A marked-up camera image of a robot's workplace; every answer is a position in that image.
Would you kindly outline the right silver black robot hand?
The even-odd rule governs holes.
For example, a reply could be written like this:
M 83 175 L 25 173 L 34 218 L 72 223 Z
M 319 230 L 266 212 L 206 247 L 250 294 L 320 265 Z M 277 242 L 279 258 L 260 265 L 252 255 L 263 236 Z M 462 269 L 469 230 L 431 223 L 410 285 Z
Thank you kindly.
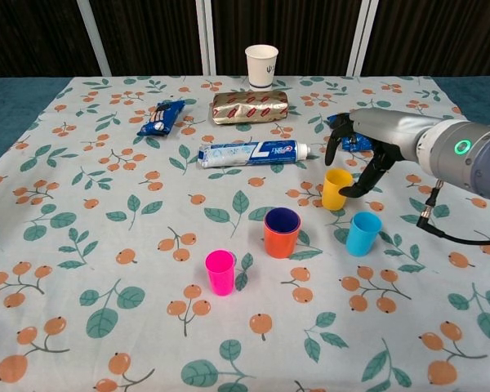
M 331 165 L 345 137 L 359 134 L 372 144 L 373 157 L 357 181 L 339 190 L 347 198 L 360 198 L 371 191 L 396 162 L 417 162 L 417 144 L 423 133 L 439 118 L 387 109 L 356 109 L 329 119 L 332 133 L 327 143 L 325 164 Z

